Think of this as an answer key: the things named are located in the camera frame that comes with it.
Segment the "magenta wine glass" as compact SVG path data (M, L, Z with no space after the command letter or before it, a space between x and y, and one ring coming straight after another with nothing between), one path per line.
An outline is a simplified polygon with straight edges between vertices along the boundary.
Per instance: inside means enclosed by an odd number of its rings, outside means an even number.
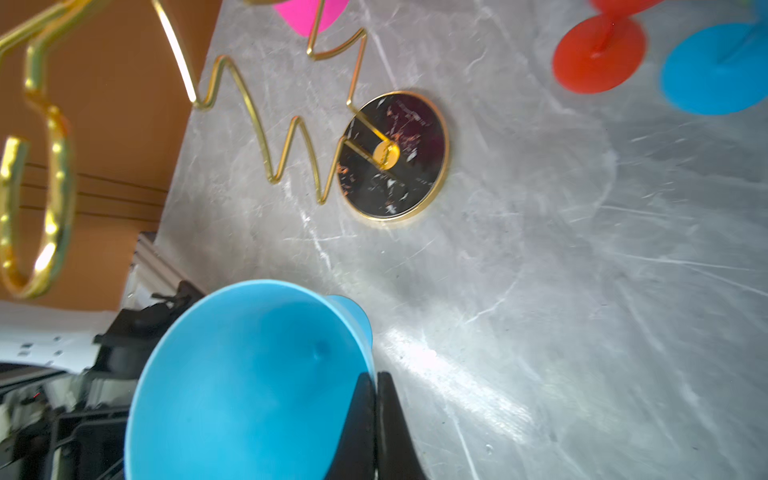
M319 0L289 0L275 4L274 10L300 36L308 38L316 20ZM318 32L328 29L345 11L349 0L325 0Z

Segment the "red wine glass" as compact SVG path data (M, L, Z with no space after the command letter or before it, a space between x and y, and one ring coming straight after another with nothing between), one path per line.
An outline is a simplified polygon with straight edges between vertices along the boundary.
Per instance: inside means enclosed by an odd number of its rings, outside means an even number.
M628 80L641 65L647 37L633 17L661 0L591 0L597 14L569 30L552 58L558 83L577 94L597 94Z

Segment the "light blue wine glass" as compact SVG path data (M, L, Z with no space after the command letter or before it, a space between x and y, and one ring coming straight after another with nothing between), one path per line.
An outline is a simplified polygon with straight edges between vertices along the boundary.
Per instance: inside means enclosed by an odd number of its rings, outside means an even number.
M697 115L727 115L767 99L767 23L719 24L681 42L660 76L665 98Z

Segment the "teal blue wine glass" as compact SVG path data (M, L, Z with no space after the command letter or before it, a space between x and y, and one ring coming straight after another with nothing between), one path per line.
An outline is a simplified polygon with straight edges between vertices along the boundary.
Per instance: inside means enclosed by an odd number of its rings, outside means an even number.
M130 407L129 479L321 479L373 331L349 298L278 280L196 302L150 355Z

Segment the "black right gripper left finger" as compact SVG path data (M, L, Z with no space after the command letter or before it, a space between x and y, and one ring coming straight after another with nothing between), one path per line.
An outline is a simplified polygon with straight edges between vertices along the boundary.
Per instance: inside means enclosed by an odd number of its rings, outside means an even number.
M369 373L356 383L326 480L376 477L376 389Z

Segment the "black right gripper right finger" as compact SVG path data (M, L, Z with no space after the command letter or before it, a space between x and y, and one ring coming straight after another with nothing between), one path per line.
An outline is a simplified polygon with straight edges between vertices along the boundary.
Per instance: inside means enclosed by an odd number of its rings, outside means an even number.
M376 461L383 480L427 480L389 372L377 374Z

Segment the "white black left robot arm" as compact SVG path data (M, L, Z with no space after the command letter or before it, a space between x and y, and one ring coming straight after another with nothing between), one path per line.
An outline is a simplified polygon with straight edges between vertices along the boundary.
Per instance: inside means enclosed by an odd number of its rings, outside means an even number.
M203 296L182 281L118 312L2 302L2 478L126 478L138 378L162 335Z

